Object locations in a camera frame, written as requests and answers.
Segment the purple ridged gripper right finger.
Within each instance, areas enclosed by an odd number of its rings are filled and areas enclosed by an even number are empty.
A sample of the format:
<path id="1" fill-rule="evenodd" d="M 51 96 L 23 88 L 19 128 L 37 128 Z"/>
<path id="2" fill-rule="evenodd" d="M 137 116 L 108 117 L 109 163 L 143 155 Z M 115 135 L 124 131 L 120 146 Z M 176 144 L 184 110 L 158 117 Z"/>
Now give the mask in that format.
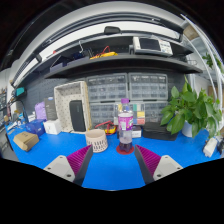
<path id="1" fill-rule="evenodd" d="M 182 166 L 169 155 L 159 156 L 140 145 L 135 146 L 134 154 L 145 184 L 160 180 L 182 169 Z"/>

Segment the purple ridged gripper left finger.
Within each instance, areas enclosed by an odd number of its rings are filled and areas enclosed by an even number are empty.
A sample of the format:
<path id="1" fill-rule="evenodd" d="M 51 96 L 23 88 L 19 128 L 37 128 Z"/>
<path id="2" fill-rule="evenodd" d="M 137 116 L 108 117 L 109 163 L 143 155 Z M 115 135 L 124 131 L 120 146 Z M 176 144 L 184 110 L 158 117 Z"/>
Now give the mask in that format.
<path id="1" fill-rule="evenodd" d="M 44 170 L 81 186 L 92 155 L 93 146 L 88 145 L 68 156 L 59 155 Z"/>

